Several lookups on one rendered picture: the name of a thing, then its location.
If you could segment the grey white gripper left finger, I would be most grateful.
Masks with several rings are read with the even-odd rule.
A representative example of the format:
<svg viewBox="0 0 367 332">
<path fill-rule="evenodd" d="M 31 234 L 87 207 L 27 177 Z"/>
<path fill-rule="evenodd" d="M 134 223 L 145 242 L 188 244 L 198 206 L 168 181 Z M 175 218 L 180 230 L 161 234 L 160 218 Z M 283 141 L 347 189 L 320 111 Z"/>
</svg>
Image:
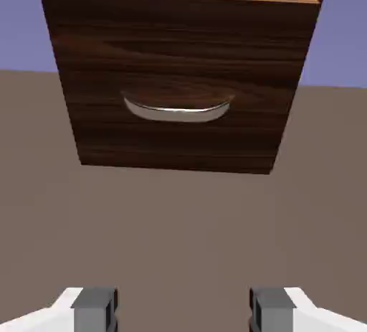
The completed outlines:
<svg viewBox="0 0 367 332">
<path fill-rule="evenodd" d="M 0 323 L 0 332 L 118 332 L 117 308 L 117 288 L 65 288 L 51 306 Z"/>
</svg>

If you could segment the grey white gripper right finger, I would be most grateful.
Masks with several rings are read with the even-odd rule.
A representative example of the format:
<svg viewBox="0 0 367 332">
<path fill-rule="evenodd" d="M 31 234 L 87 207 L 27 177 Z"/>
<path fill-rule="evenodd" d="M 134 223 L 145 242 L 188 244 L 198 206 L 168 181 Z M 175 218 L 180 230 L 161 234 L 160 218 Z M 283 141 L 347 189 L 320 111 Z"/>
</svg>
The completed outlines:
<svg viewBox="0 0 367 332">
<path fill-rule="evenodd" d="M 250 288 L 249 332 L 367 332 L 367 322 L 317 307 L 302 288 Z"/>
</svg>

